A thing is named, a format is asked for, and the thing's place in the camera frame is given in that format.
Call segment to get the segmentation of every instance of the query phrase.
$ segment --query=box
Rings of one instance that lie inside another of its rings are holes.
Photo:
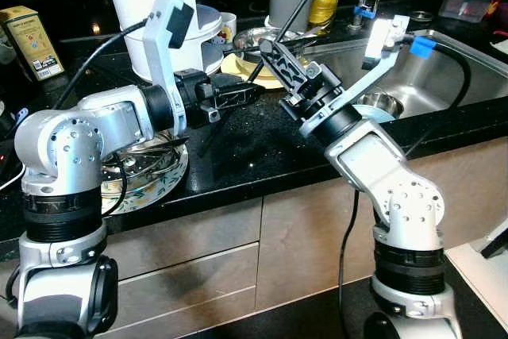
[[[36,11],[24,6],[0,10],[0,23],[37,81],[64,71]]]
[[[491,0],[443,0],[439,16],[479,23]]]

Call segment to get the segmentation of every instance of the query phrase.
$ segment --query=sink basin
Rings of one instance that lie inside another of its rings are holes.
[[[460,106],[508,95],[508,65],[476,49],[433,30],[418,31],[452,47],[466,57],[471,67],[471,85]],[[326,64],[348,89],[367,71],[361,69],[367,39],[309,47],[304,56],[309,61]],[[400,118],[430,113],[449,107],[463,82],[461,66],[440,52],[424,60],[409,53],[406,46],[397,63],[369,91],[382,91],[396,97],[403,105]]]

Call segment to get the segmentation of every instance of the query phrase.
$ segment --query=white cup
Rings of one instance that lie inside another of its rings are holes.
[[[221,12],[221,32],[211,39],[212,44],[232,43],[237,34],[237,16],[230,12]]]

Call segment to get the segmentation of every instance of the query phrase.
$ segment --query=kitchen cabinet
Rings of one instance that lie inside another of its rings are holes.
[[[499,138],[412,160],[410,168],[442,190],[440,228],[451,248],[486,234],[506,216],[508,140]],[[337,285],[339,248],[353,191],[334,179],[264,198],[256,309],[300,299]],[[360,197],[345,255],[344,281],[374,270],[371,203]]]
[[[409,166],[443,192],[446,248],[481,237],[506,216],[506,137]],[[343,179],[333,179],[110,236],[119,311],[101,337],[179,337],[335,287],[352,196]],[[373,222],[361,195],[346,282],[374,270]],[[14,262],[0,264],[0,287]],[[0,336],[12,335],[15,319],[2,304]]]

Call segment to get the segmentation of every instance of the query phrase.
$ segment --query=plate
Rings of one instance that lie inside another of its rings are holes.
[[[123,203],[113,211],[112,214],[126,214],[145,208],[154,202],[161,200],[164,196],[169,194],[173,188],[180,182],[185,174],[187,165],[189,164],[189,153],[187,147],[181,144],[175,147],[175,150],[180,154],[180,162],[172,170],[163,173],[157,181],[150,184],[142,190],[133,192],[126,195]],[[104,214],[117,202],[118,197],[104,197],[102,196],[102,213]]]
[[[237,63],[237,56],[234,53],[230,53],[225,57],[221,64],[221,72],[229,73],[230,75],[238,75],[244,81],[248,79],[250,71],[245,70],[242,66]],[[282,84],[275,77],[260,77],[258,76],[254,83],[261,85],[265,89],[279,89]]]

